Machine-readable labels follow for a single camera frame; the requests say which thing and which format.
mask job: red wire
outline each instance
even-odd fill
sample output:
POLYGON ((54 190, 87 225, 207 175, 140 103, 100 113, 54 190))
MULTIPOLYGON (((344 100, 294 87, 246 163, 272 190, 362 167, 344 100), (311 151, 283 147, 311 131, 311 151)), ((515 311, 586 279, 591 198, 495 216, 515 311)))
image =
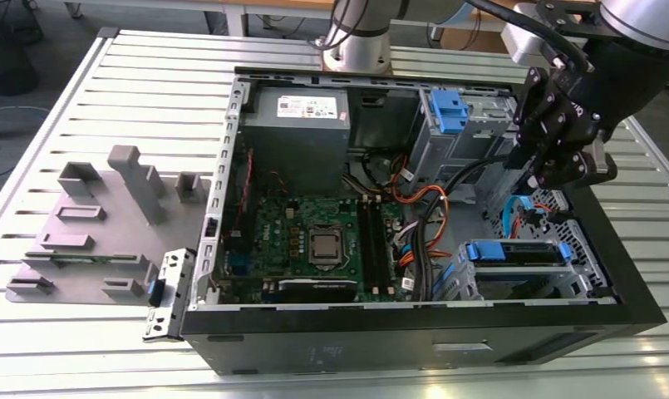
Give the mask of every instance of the red wire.
POLYGON ((284 194, 287 194, 286 183, 284 183, 284 181, 282 181, 282 176, 279 175, 278 171, 276 170, 270 170, 267 173, 270 173, 270 175, 274 175, 278 178, 279 186, 282 187, 282 189, 279 189, 279 190, 284 194))
POLYGON ((534 208, 543 209, 549 213, 553 212, 553 210, 545 204, 539 204, 538 202, 534 204, 534 208))
POLYGON ((250 194, 250 180, 252 178, 252 150, 247 151, 247 177, 246 185, 243 186, 243 193, 240 195, 240 203, 238 204, 238 214, 235 215, 235 222, 232 223, 231 232, 238 228, 240 216, 243 215, 243 207, 246 206, 247 196, 250 194))
POLYGON ((511 239, 515 239, 515 235, 518 234, 518 229, 521 227, 521 216, 517 215, 515 219, 514 219, 514 224, 511 224, 511 234, 509 234, 509 237, 511 239))

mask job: black floor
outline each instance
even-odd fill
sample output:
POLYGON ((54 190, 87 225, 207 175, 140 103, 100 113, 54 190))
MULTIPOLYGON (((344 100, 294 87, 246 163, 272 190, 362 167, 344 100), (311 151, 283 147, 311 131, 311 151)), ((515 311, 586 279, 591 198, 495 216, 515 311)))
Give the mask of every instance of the black floor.
MULTIPOLYGON (((45 37, 28 47, 28 54, 41 78, 40 86, 27 95, 0 97, 0 106, 52 107, 100 27, 207 33, 203 12, 90 4, 82 6, 82 12, 84 17, 72 20, 60 2, 39 1, 36 18, 45 37)), ((299 22, 299 18, 288 17, 272 22, 274 29, 264 30, 262 21, 250 16, 250 34, 255 37, 287 36, 291 39, 310 39, 324 34, 326 20, 307 19, 295 31, 299 22)), ((427 47, 426 28, 394 26, 391 41, 397 46, 427 47)), ((669 93, 658 96, 639 113, 639 121, 669 158, 669 93)), ((39 111, 0 113, 0 172, 17 162, 40 122, 39 111)), ((0 189, 5 177, 0 177, 0 189)))

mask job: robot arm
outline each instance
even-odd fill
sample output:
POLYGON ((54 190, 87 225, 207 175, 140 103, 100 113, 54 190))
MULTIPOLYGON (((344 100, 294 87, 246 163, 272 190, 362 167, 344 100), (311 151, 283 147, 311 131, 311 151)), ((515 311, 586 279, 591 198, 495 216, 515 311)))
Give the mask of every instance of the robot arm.
POLYGON ((316 45, 324 64, 334 71, 386 73, 390 20, 439 23, 465 3, 506 21, 505 30, 526 34, 505 37, 513 56, 537 51, 553 66, 529 70, 519 95, 519 130, 505 163, 525 170, 515 193, 614 179, 603 143, 669 82, 669 0, 539 0, 518 12, 490 0, 336 0, 331 30, 316 45))

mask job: slotted aluminum table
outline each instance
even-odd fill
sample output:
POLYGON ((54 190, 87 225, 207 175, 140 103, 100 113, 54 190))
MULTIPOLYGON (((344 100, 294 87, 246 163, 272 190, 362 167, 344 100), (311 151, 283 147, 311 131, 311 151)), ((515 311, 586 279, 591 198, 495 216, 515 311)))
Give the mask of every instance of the slotted aluminum table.
MULTIPOLYGON (((395 47, 395 73, 519 83, 499 55, 395 47)), ((207 173, 235 66, 318 70, 303 42, 122 31, 98 38, 0 193, 0 394, 179 397, 669 397, 669 323, 534 367, 218 377, 186 343, 142 343, 146 308, 9 303, 3 287, 58 198, 67 161, 138 145, 162 173, 207 173)), ((594 193, 669 319, 669 164, 634 119, 594 193)))

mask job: open computer tower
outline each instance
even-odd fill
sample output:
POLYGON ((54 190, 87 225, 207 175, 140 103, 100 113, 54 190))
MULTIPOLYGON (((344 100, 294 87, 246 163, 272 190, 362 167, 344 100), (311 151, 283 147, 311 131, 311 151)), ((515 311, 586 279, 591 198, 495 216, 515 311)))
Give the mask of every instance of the open computer tower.
POLYGON ((148 304, 144 341, 186 340, 226 375, 535 364, 659 325, 593 191, 515 198, 499 163, 411 267, 439 195, 415 193, 509 153, 514 89, 236 70, 212 176, 160 178, 126 146, 116 173, 70 163, 9 300, 148 304))
POLYGON ((537 190, 551 212, 505 236, 519 172, 498 164, 450 196, 451 256, 431 300, 411 298, 397 236, 418 210, 390 176, 405 197, 509 152, 514 108, 506 86, 238 71, 199 246, 178 256, 175 331, 219 374, 542 363, 665 322, 589 188, 537 190))

